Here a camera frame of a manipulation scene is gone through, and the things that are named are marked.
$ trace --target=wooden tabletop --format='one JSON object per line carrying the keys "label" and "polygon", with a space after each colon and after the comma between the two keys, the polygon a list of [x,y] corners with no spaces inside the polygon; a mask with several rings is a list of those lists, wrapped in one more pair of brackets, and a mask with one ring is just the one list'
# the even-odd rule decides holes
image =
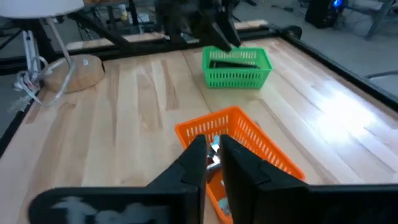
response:
{"label": "wooden tabletop", "polygon": [[[104,80],[34,104],[0,159],[1,223],[53,187],[145,186],[183,151],[177,123],[240,106],[304,171],[310,184],[397,181],[398,115],[282,39],[261,90],[206,87],[201,49],[104,63]],[[53,93],[43,90],[49,100]],[[205,223],[217,223],[206,201]]]}

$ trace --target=black table frame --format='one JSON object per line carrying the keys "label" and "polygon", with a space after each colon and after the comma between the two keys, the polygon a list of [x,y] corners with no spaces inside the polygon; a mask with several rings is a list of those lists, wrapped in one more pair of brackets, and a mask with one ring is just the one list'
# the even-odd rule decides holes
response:
{"label": "black table frame", "polygon": [[[90,29],[97,32],[100,36],[107,38],[114,45],[71,50],[71,55],[76,54],[92,54],[99,57],[102,61],[113,60],[118,58],[126,57],[136,57],[140,55],[157,54],[164,52],[171,52],[175,50],[186,50],[194,49],[206,46],[206,43],[202,42],[190,42],[190,43],[179,43],[171,44],[163,38],[155,40],[145,40],[140,42],[128,42],[126,39],[122,38],[120,35],[116,35],[104,27],[99,26],[93,19],[88,16],[76,12],[69,15],[71,19],[81,22],[84,26],[89,26]],[[371,95],[381,103],[385,104],[387,107],[398,112],[398,98],[383,89],[380,89],[375,84],[372,84],[369,80],[362,78],[361,76],[345,69],[340,64],[334,60],[328,58],[327,56],[320,53],[318,50],[308,46],[300,40],[302,30],[297,26],[288,27],[276,27],[271,25],[260,26],[256,28],[247,28],[238,30],[239,37],[242,41],[254,40],[254,39],[264,39],[271,37],[279,37],[286,40],[288,43],[292,44],[294,47],[298,48],[302,52],[308,54],[324,66],[328,67],[330,70],[335,72],[337,75],[343,77],[345,80],[349,81],[353,85],[360,88],[365,93]],[[46,58],[46,52],[40,51],[40,54]],[[61,52],[54,52],[52,49],[48,52],[49,58],[60,58],[62,57]],[[0,60],[0,74],[10,74],[15,73],[19,70],[25,69],[25,58],[15,57]],[[3,152],[8,147],[12,137],[15,135],[22,120],[29,111],[30,105],[24,110],[16,114],[15,118],[12,120],[9,127],[6,129],[3,137],[0,139],[0,157]]]}

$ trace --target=plastic basket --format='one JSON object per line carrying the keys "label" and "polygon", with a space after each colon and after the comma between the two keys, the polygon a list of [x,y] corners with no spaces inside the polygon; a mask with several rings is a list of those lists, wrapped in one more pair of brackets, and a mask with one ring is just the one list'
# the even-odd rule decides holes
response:
{"label": "plastic basket", "polygon": [[[257,65],[253,68],[210,68],[210,60],[225,60]],[[265,83],[272,65],[260,47],[240,47],[226,53],[216,47],[203,48],[202,69],[209,88],[256,88]]]}
{"label": "plastic basket", "polygon": [[[207,143],[212,142],[215,135],[229,134],[262,159],[300,180],[305,178],[303,172],[237,106],[177,124],[175,132],[184,149],[189,146],[198,134],[204,134]],[[207,184],[206,191],[220,220],[223,223],[233,223],[232,217],[225,215],[218,206],[218,201],[226,197],[225,188],[222,186],[221,180],[221,172],[216,173],[210,183]]]}

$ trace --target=blue light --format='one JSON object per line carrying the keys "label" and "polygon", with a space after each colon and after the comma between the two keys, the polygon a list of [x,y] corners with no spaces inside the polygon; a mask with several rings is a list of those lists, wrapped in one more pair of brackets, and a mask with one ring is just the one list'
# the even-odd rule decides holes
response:
{"label": "blue light", "polygon": [[343,3],[343,0],[334,0],[333,1],[333,6],[337,9],[338,7],[340,7]]}

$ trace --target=green basket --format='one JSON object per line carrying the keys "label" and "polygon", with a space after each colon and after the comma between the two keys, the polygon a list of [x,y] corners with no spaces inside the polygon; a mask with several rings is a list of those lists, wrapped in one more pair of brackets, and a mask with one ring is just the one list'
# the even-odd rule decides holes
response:
{"label": "green basket", "polygon": [[[257,65],[260,69],[250,68],[209,68],[210,60],[225,60]],[[216,47],[203,48],[202,68],[209,88],[256,88],[263,86],[272,65],[267,53],[260,47],[240,47],[226,53]]]}

